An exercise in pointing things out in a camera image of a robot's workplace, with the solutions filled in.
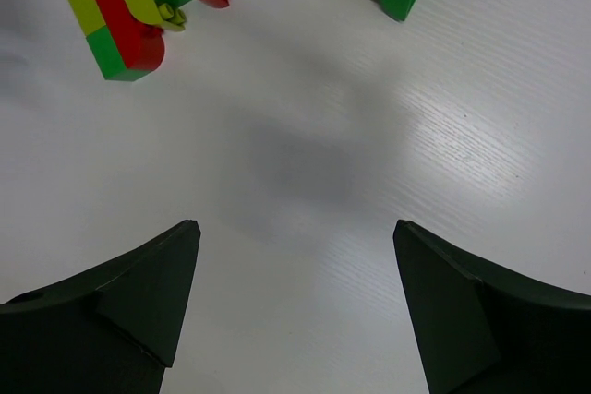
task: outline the white table surface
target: white table surface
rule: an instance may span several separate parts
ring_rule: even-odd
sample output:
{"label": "white table surface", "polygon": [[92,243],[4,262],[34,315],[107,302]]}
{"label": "white table surface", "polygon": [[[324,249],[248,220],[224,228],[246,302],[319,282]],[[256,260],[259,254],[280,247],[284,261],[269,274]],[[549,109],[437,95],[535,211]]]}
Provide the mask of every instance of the white table surface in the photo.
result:
{"label": "white table surface", "polygon": [[591,293],[591,0],[195,1],[134,84],[2,10],[0,299],[197,219],[163,394],[426,394],[401,218]]}

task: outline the white wood grain surface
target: white wood grain surface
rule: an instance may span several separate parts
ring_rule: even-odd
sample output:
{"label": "white wood grain surface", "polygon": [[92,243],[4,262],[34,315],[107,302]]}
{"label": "white wood grain surface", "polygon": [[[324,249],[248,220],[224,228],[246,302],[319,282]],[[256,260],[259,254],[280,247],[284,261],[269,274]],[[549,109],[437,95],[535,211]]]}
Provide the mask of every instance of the white wood grain surface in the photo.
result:
{"label": "white wood grain surface", "polygon": [[163,394],[426,394],[397,219],[591,293],[590,2],[193,2],[129,85],[2,0],[0,299],[197,219]]}

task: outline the table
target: table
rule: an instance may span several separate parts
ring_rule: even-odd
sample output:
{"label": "table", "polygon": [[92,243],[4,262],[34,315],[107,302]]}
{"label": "table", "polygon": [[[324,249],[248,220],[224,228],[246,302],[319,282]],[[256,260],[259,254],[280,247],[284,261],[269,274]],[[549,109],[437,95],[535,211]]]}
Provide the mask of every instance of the table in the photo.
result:
{"label": "table", "polygon": [[192,2],[134,84],[2,5],[0,299],[197,219],[163,394],[426,394],[398,219],[591,293],[589,0]]}

